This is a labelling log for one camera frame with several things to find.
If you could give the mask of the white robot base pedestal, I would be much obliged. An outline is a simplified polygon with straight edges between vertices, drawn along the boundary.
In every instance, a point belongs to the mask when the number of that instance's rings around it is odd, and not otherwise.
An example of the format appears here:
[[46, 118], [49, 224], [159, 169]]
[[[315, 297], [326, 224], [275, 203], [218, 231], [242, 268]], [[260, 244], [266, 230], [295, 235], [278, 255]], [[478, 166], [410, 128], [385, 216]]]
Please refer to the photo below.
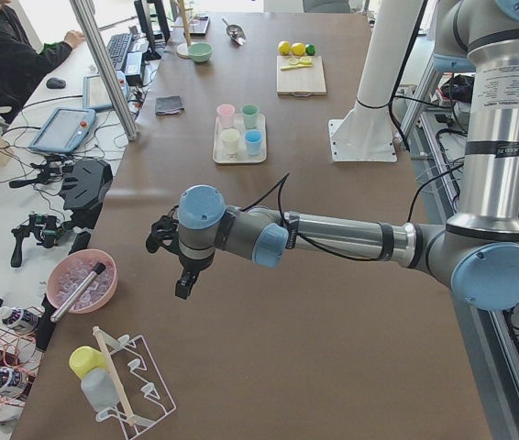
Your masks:
[[402, 79], [425, 9], [424, 0], [381, 3], [354, 107], [344, 118], [328, 121], [333, 161], [397, 160], [389, 106]]

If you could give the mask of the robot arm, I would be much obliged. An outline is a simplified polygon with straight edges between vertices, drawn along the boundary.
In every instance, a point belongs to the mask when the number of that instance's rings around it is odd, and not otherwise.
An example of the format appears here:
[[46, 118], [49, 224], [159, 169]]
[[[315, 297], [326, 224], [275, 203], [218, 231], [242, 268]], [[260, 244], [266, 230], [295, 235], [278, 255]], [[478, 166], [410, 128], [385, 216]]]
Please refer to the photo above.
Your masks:
[[[181, 87], [185, 113], [168, 129], [167, 204], [189, 187], [209, 184], [227, 203], [247, 205], [260, 198], [283, 174], [288, 210], [357, 222], [402, 224], [414, 194], [414, 177], [405, 154], [393, 163], [334, 163], [327, 146], [326, 120], [349, 102], [357, 84], [369, 29], [351, 14], [235, 14], [248, 44], [237, 48], [217, 25], [209, 29], [215, 55], [205, 65], [178, 61], [164, 76]], [[324, 97], [280, 97], [275, 92], [279, 39], [296, 37], [324, 50], [328, 92]], [[212, 160], [213, 113], [225, 101], [259, 105], [266, 116], [268, 158], [260, 165], [225, 166]], [[250, 314], [253, 308], [307, 307], [316, 303], [337, 310], [364, 306], [375, 299], [401, 305], [418, 299], [436, 302], [442, 288], [425, 275], [384, 263], [350, 259], [342, 246], [336, 255], [320, 253], [315, 238], [302, 234], [282, 264], [266, 269], [249, 260], [219, 252], [215, 265], [202, 274], [189, 300], [177, 298], [179, 275], [174, 256], [160, 258], [157, 280], [163, 288], [159, 304], [181, 315], [220, 312]]]

